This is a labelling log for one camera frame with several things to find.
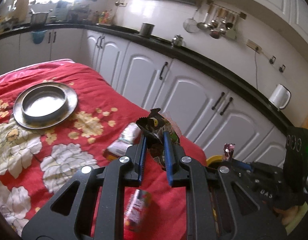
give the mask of black countertop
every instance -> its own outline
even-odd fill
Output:
[[[251,105],[253,105],[257,110],[259,110],[264,116],[266,116],[284,135],[287,134],[287,127],[293,125],[290,120],[288,120],[282,112],[278,111],[277,108],[261,92],[247,83],[244,79],[240,78],[238,75],[216,63],[215,61],[204,57],[203,55],[198,54],[197,52],[194,52],[190,49],[185,47],[172,48],[170,41],[155,36],[152,36],[151,38],[144,38],[139,36],[136,30],[120,26],[82,25],[68,23],[55,23],[44,26],[44,30],[61,28],[87,29],[114,35],[145,46],[156,52],[164,54],[167,57],[178,59],[179,61],[182,61],[212,77],[213,79],[228,87],[234,93],[241,96]],[[41,27],[30,27],[29,24],[23,25],[19,28],[15,28],[1,34],[0,39],[20,33],[38,30],[42,30]]]

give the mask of snack wrapper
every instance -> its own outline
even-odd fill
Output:
[[[152,201],[152,195],[147,191],[137,189],[130,196],[125,214],[124,229],[139,232]]]
[[[163,133],[168,131],[171,142],[175,145],[180,145],[180,138],[171,122],[158,113],[160,110],[160,108],[151,109],[149,116],[141,117],[136,121],[136,124],[146,136],[150,155],[158,164],[165,168]]]
[[[134,144],[140,133],[141,130],[137,124],[134,122],[130,123],[120,134],[119,138],[107,147],[104,151],[104,157],[109,161],[113,161],[124,156],[127,148]]]

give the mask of electrical wire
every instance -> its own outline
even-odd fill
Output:
[[[256,80],[256,89],[259,90],[259,84],[258,84],[258,64],[256,63],[256,54],[258,53],[259,47],[255,48],[255,54],[254,54],[254,61],[255,61],[255,80]]]

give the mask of white flower print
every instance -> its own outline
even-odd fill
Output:
[[[40,135],[20,127],[11,116],[8,123],[0,124],[0,175],[8,170],[17,178],[41,148]]]
[[[29,221],[25,219],[29,210],[30,197],[23,186],[13,187],[10,192],[0,181],[0,212],[19,236]]]
[[[82,166],[99,168],[97,160],[88,152],[82,152],[80,144],[54,145],[51,156],[40,164],[43,181],[49,193],[56,193]]]

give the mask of white pitcher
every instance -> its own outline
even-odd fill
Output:
[[[291,99],[291,92],[283,85],[278,84],[269,98],[270,102],[280,111],[284,109]]]

